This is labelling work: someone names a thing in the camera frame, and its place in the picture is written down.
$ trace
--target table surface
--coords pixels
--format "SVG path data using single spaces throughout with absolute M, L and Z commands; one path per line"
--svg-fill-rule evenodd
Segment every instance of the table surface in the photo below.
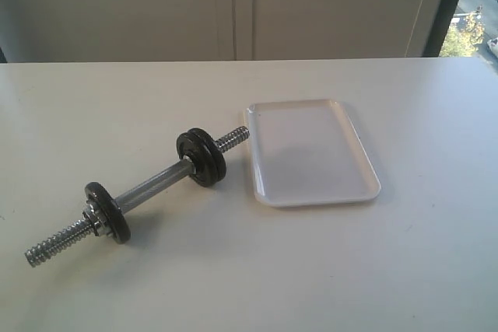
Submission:
M 279 210 L 247 147 L 37 268 L 23 251 L 177 159 L 251 103 L 345 103 L 375 201 Z M 0 329 L 498 330 L 498 79 L 473 58 L 0 66 Z

